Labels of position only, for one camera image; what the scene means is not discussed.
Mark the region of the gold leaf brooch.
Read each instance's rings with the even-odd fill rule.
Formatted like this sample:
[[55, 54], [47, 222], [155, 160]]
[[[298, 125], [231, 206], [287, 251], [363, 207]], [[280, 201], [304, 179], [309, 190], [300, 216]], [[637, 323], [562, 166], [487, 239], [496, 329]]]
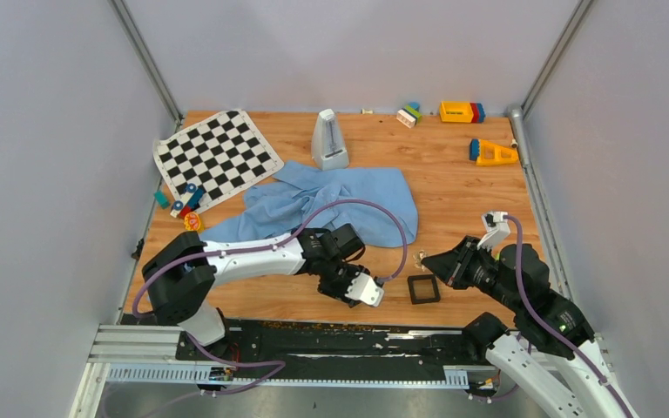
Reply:
[[426, 253], [425, 251], [423, 251], [423, 250], [419, 251], [419, 252], [414, 256], [414, 260], [415, 260], [415, 264], [414, 264], [414, 266], [415, 266], [415, 268], [419, 268], [421, 271], [426, 272], [426, 271], [427, 271], [427, 267], [422, 263], [423, 260], [424, 260], [426, 257], [427, 257], [427, 253]]

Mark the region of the light blue shirt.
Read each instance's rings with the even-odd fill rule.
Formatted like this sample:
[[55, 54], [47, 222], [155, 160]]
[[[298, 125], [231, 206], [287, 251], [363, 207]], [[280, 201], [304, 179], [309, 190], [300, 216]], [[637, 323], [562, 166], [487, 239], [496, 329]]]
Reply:
[[203, 240], [242, 242], [266, 239], [290, 232], [317, 209], [347, 199], [347, 204], [329, 207], [309, 224], [310, 228], [334, 230], [351, 224], [370, 246], [399, 247], [401, 234], [393, 220], [380, 210], [356, 203], [377, 204], [395, 216], [406, 242], [418, 233], [418, 212], [409, 185], [397, 168], [345, 168], [322, 171], [288, 161], [274, 174], [274, 182], [249, 188], [245, 210], [208, 227]]

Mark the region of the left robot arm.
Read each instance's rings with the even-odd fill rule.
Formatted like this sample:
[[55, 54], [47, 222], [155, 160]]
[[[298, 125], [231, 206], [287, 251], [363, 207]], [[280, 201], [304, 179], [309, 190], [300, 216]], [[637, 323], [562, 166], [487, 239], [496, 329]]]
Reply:
[[215, 287], [267, 275], [313, 275], [317, 291], [350, 307], [377, 307], [384, 291], [356, 264], [365, 246], [350, 225], [333, 231], [304, 228], [271, 239], [239, 243], [203, 240], [196, 232], [176, 237], [142, 269], [150, 315], [161, 326], [178, 326], [212, 360], [232, 348], [223, 313], [206, 296]]

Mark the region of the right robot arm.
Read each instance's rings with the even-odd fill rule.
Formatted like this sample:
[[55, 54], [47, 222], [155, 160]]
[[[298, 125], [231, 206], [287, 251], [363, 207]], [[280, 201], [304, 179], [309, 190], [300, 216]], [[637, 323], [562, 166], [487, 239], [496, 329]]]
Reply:
[[464, 328], [463, 351], [474, 363], [505, 372], [551, 417], [635, 417], [581, 310], [553, 290], [549, 267], [530, 244], [498, 255], [465, 237], [421, 263], [447, 287], [474, 287], [514, 314], [513, 334], [492, 313]]

